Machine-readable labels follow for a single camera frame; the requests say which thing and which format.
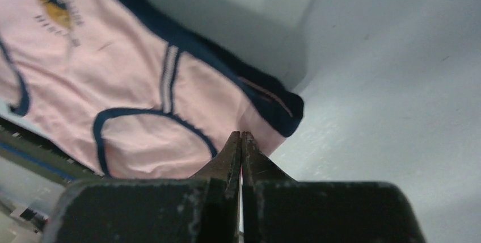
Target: pink fabric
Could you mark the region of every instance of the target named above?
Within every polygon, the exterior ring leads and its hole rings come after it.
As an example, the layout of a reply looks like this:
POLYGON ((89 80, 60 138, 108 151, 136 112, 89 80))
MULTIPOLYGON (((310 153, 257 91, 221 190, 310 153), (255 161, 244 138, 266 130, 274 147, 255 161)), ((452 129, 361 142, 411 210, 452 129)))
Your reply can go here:
MULTIPOLYGON (((0 0, 0 36, 27 83, 25 119, 101 173, 92 136, 96 115, 114 107, 160 109, 168 43, 117 0, 66 1, 70 21, 62 25, 41 0, 0 0)), ((18 80, 0 56, 0 96, 17 104, 18 80)), ((232 131, 251 131, 266 154, 283 142, 225 76, 187 52, 178 66, 175 114, 219 151, 232 131)), ((197 135, 166 117, 122 116, 107 121, 102 133, 114 177, 185 178, 211 158, 197 135)))

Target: white stripe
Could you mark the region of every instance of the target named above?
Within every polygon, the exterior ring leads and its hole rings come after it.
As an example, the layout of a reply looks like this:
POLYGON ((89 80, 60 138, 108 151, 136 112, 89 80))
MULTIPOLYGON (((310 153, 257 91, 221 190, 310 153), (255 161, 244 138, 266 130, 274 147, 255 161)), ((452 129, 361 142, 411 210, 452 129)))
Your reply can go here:
POLYGON ((179 49, 176 46, 171 46, 167 52, 167 58, 165 60, 165 74, 164 78, 162 79, 162 88, 163 89, 163 112, 168 113, 172 111, 172 102, 170 102, 170 82, 172 82, 172 78, 174 77, 174 65, 175 65, 175 57, 177 56, 177 51, 179 49))

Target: white floor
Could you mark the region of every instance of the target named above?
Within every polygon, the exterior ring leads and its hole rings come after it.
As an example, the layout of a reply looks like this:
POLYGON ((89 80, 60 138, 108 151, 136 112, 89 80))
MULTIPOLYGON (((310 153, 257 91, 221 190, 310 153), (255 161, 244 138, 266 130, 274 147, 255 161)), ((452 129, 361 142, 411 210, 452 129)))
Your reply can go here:
POLYGON ((429 242, 481 242, 480 0, 152 1, 304 97, 293 177, 394 182, 429 242))

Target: printed logo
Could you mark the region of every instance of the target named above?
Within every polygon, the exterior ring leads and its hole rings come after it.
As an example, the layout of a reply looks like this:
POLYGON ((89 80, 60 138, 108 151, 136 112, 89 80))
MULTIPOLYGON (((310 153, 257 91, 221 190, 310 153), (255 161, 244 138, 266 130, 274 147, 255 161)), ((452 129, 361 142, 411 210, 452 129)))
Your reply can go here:
POLYGON ((42 14, 34 16, 47 32, 63 36, 72 45, 79 46, 80 41, 75 38, 74 29, 83 25, 82 17, 74 4, 74 0, 37 0, 42 7, 42 14))

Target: white surface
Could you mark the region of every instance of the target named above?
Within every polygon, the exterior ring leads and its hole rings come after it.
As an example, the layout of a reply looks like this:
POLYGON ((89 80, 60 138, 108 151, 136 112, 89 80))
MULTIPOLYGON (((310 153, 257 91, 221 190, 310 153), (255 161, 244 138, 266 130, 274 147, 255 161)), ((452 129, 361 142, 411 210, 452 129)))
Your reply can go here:
POLYGON ((11 243, 15 238, 15 235, 9 230, 12 222, 13 220, 9 216, 0 212, 0 243, 11 243))
POLYGON ((293 177, 394 182, 429 242, 481 242, 480 0, 152 1, 303 96, 293 177))

